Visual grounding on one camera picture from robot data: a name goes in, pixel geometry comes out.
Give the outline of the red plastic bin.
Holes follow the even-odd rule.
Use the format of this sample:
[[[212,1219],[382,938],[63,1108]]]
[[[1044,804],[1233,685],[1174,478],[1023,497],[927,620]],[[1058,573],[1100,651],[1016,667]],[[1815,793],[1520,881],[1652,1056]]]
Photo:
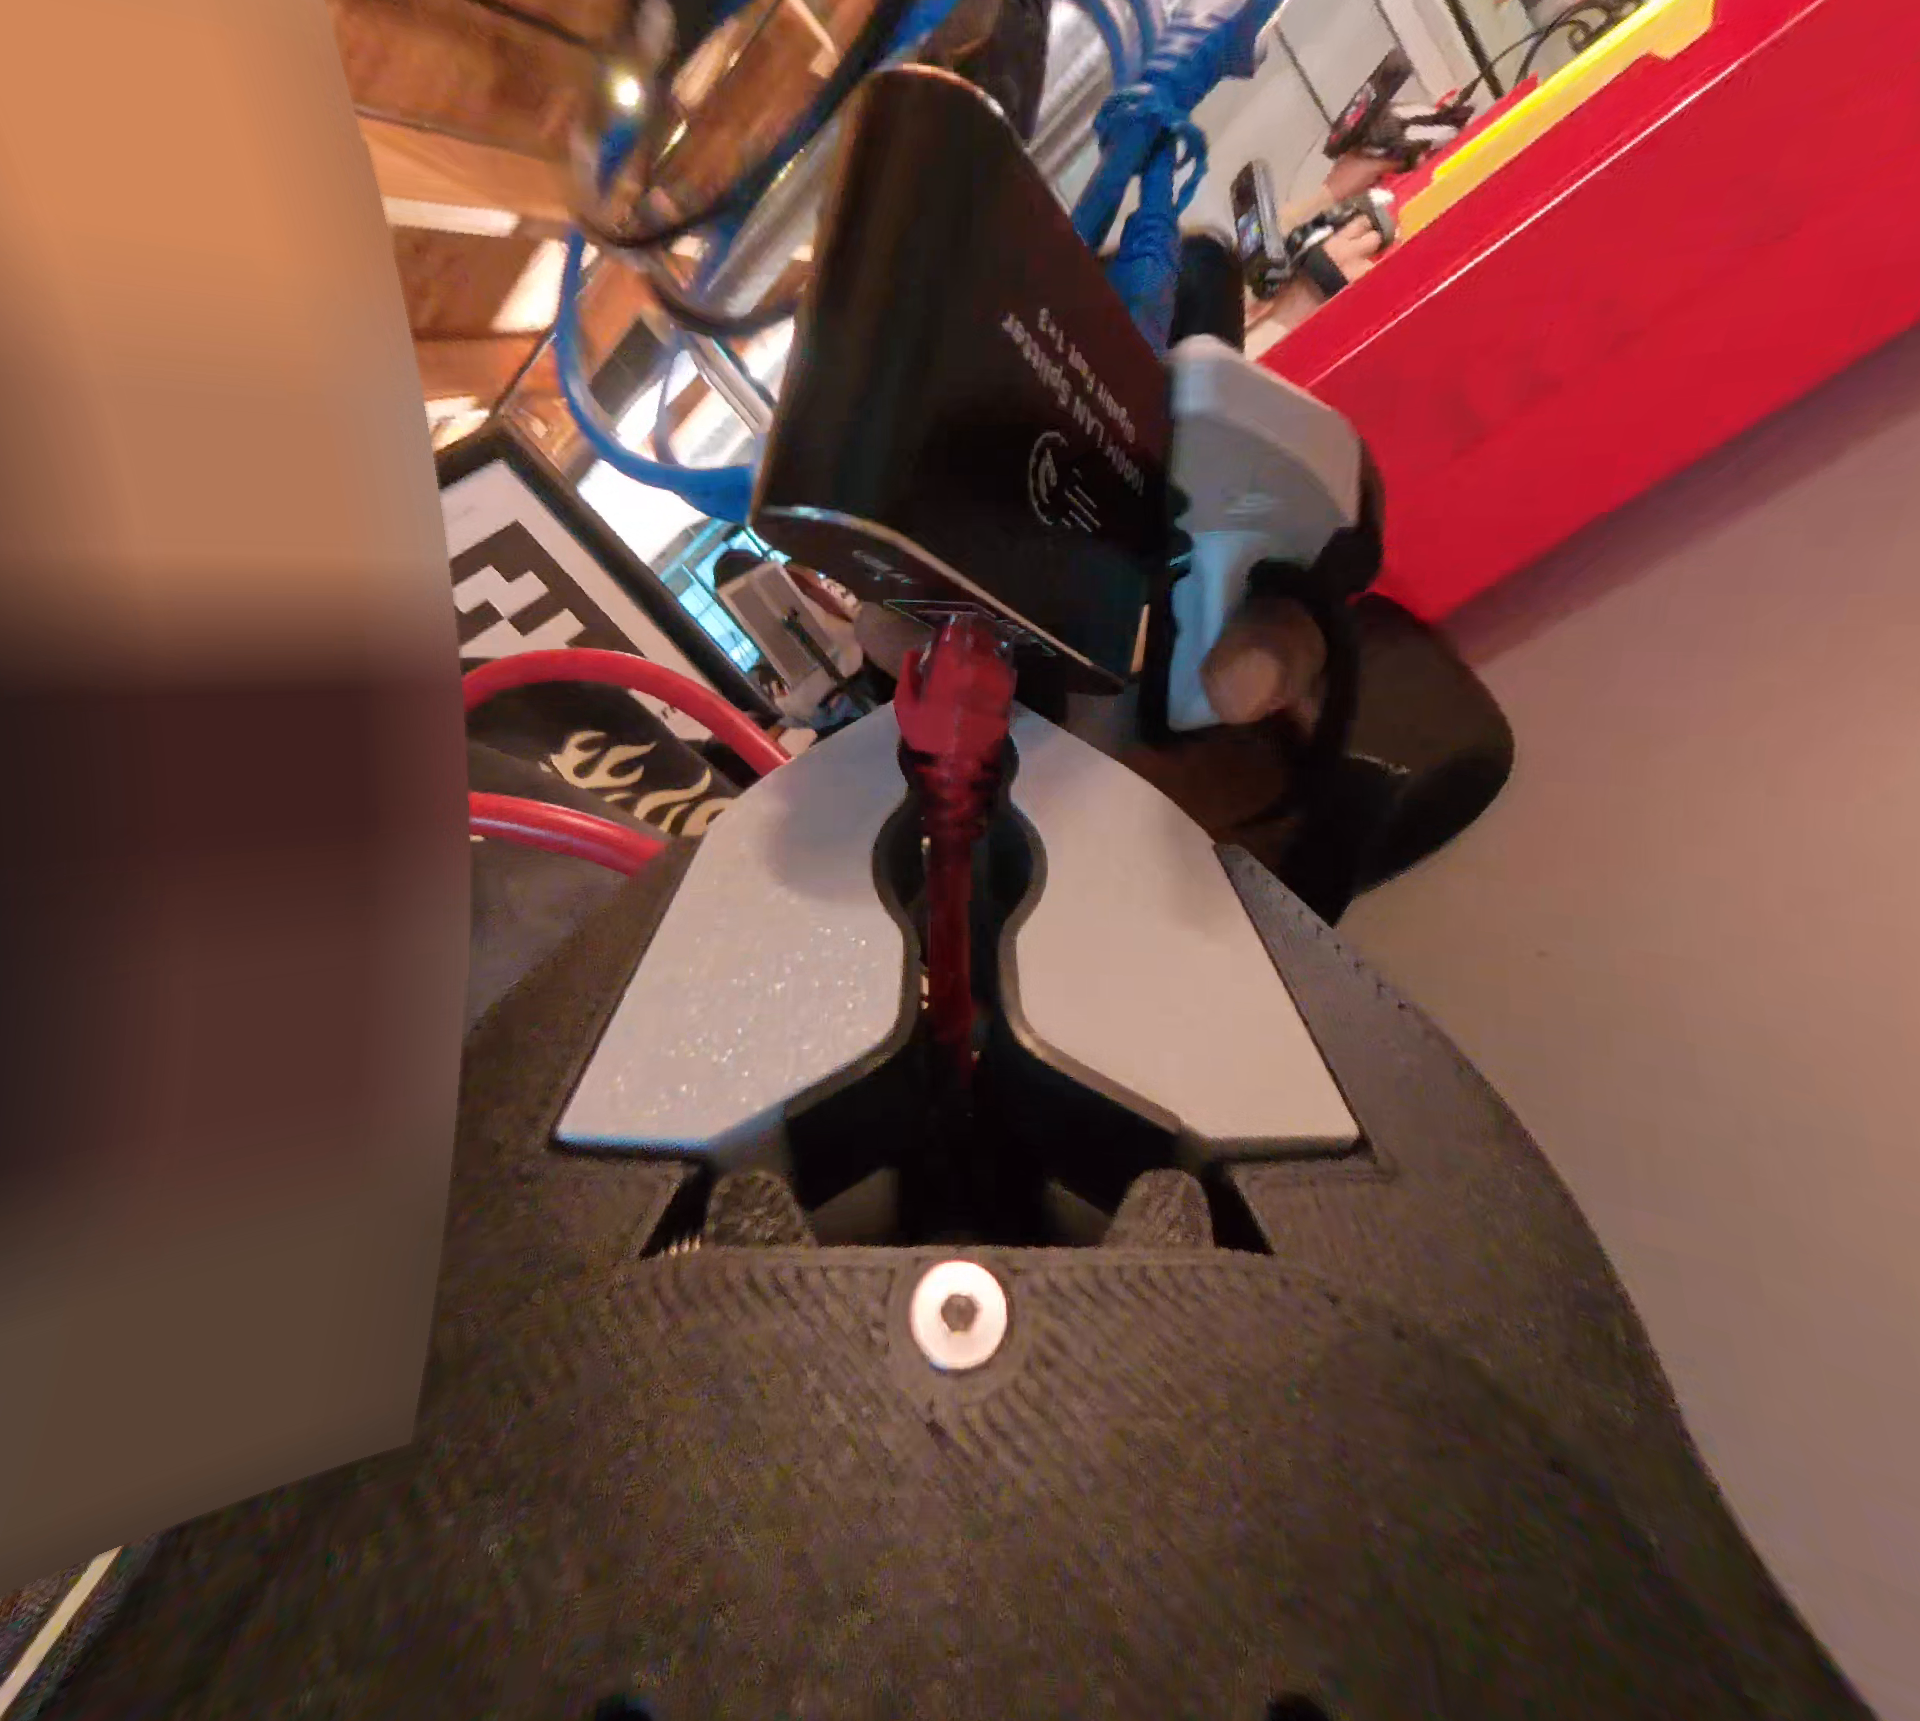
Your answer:
[[[1918,0],[1711,0],[1261,367],[1383,481],[1382,589],[1442,619],[1916,325]]]

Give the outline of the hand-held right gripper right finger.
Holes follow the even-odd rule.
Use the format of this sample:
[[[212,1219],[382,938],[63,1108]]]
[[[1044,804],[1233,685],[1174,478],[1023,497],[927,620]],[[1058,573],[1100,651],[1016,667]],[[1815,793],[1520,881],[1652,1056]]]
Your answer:
[[[1022,1049],[1184,1149],[1362,1134],[1207,835],[1113,757],[1014,710],[1032,875],[1000,936]]]

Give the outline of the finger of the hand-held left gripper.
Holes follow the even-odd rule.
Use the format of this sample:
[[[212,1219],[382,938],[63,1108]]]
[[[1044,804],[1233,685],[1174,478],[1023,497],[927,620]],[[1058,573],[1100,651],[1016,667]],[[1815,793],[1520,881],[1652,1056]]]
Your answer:
[[[1166,355],[1167,472],[1193,548],[1317,553],[1362,518],[1364,447],[1339,412],[1220,338]]]
[[[1220,726],[1207,706],[1200,668],[1224,625],[1249,599],[1261,548],[1195,548],[1187,573],[1170,589],[1170,651],[1163,667],[1163,724],[1174,734]]]

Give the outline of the black ethernet splitter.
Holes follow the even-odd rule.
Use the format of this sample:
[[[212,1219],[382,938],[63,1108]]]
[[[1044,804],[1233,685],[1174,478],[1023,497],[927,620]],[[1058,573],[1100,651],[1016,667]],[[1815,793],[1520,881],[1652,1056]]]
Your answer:
[[[1113,697],[1171,553],[1163,361],[970,82],[884,71],[847,109],[749,526]]]

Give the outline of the person's left hand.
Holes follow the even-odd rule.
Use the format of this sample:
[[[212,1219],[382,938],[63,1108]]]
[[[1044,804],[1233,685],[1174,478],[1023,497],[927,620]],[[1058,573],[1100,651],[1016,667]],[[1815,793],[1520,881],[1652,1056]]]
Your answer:
[[[1329,647],[1305,604],[1248,599],[1220,631],[1200,668],[1212,719],[1252,726],[1283,719],[1310,730],[1321,719]]]

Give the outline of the black framed sign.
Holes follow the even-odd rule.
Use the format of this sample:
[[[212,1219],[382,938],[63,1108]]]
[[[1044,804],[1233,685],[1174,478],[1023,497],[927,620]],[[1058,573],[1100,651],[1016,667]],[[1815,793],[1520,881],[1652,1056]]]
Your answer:
[[[635,653],[756,710],[727,653],[511,425],[452,442],[436,475],[462,668],[513,653]]]

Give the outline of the dark star print shirt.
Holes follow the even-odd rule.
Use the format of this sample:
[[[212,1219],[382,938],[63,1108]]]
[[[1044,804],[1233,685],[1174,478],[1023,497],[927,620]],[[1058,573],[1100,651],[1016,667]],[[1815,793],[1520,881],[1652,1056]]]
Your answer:
[[[602,685],[532,685],[468,716],[473,790],[623,829],[696,841],[752,776],[723,745],[677,730],[666,706]],[[527,844],[473,847],[470,1026],[622,888],[616,870]],[[4,1596],[4,1717],[52,1709],[155,1550],[158,1539],[143,1537]]]

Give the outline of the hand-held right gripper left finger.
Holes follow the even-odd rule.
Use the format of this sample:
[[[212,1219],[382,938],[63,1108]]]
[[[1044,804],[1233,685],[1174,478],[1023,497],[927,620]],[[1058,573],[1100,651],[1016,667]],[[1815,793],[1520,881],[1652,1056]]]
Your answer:
[[[907,798],[889,705],[745,790],[696,847],[553,1136],[752,1154],[912,1035],[921,951],[886,841]]]

